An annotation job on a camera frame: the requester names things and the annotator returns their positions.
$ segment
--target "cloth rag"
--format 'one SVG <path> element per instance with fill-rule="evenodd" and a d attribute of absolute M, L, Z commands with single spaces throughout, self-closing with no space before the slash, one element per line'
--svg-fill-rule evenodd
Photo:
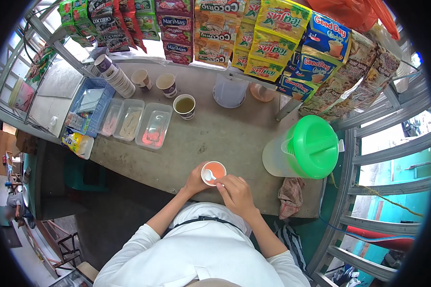
<path fill-rule="evenodd" d="M 285 219 L 300 210 L 303 204 L 301 189 L 305 182 L 301 177 L 286 177 L 279 189 L 278 198 L 281 201 L 279 219 Z"/>

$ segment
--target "cardboard box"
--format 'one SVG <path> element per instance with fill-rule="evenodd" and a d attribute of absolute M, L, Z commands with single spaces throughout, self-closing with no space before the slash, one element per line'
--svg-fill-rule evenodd
<path fill-rule="evenodd" d="M 37 150 L 37 137 L 18 130 L 16 134 L 16 147 L 21 152 L 35 153 Z"/>

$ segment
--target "rope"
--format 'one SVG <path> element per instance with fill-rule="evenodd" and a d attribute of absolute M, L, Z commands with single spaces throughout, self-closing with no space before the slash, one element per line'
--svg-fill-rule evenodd
<path fill-rule="evenodd" d="M 334 187 L 335 187 L 336 189 L 338 189 L 338 186 L 335 184 L 334 173 L 331 173 L 331 174 L 330 174 L 330 183 L 331 183 L 331 184 L 333 184 L 333 185 L 334 185 Z M 384 199 L 384 200 L 388 201 L 389 203 L 394 204 L 394 205 L 396 205 L 396 206 L 399 206 L 400 208 L 402 208 L 402 209 L 404 209 L 404 210 L 407 210 L 408 212 L 412 213 L 413 215 L 417 215 L 417 216 L 420 216 L 420 217 L 424 217 L 424 215 L 422 215 L 421 213 L 417 213 L 417 212 L 415 212 L 415 211 L 412 211 L 412 210 L 410 210 L 409 208 L 405 207 L 404 205 L 401 205 L 401 204 L 395 203 L 395 202 L 393 202 L 393 201 L 391 201 L 391 200 L 389 200 L 389 199 L 385 198 L 384 196 L 382 196 L 382 195 L 381 195 L 378 191 L 376 191 L 375 189 L 371 189 L 370 187 L 360 186 L 359 184 L 355 184 L 355 186 L 357 186 L 357 187 L 363 187 L 363 188 L 367 189 L 367 190 L 369 191 L 369 193 L 374 194 L 374 195 L 377 195 L 378 197 L 380 197 L 380 198 L 382 198 L 382 199 Z"/>

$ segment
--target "white plastic spoon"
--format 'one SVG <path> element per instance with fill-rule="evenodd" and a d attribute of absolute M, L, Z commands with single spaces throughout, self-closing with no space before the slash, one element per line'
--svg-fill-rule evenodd
<path fill-rule="evenodd" d="M 212 170 L 205 169 L 204 170 L 204 179 L 206 181 L 210 181 L 210 180 L 216 180 L 216 177 L 212 174 Z"/>

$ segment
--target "concrete countertop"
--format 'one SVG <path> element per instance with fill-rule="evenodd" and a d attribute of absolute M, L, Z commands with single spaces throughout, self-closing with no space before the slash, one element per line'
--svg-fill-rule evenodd
<path fill-rule="evenodd" d="M 92 149 L 92 161 L 135 181 L 174 194 L 184 186 L 196 165 L 207 160 L 219 161 L 225 165 L 227 173 L 247 181 L 254 204 L 262 213 L 279 214 L 278 189 L 284 178 L 270 175 L 263 167 L 261 155 L 264 146 L 276 134 L 297 122 L 296 112 L 278 122 L 274 115 L 279 109 L 279 98 L 262 103 L 249 92 L 240 107 L 225 109 L 213 99 L 216 74 L 210 71 L 159 64 L 121 63 L 119 67 L 128 77 L 140 68 L 148 71 L 153 88 L 148 92 L 136 89 L 132 96 L 146 104 L 158 102 L 172 106 L 173 99 L 166 98 L 155 86 L 155 81 L 165 72 L 176 75 L 178 95 L 190 94 L 196 100 L 195 117 L 185 121 L 173 112 L 163 147 L 159 150 L 99 134 Z M 303 206 L 294 217 L 317 218 L 323 181 L 305 182 Z M 223 204 L 215 187 L 196 194 L 193 199 Z"/>

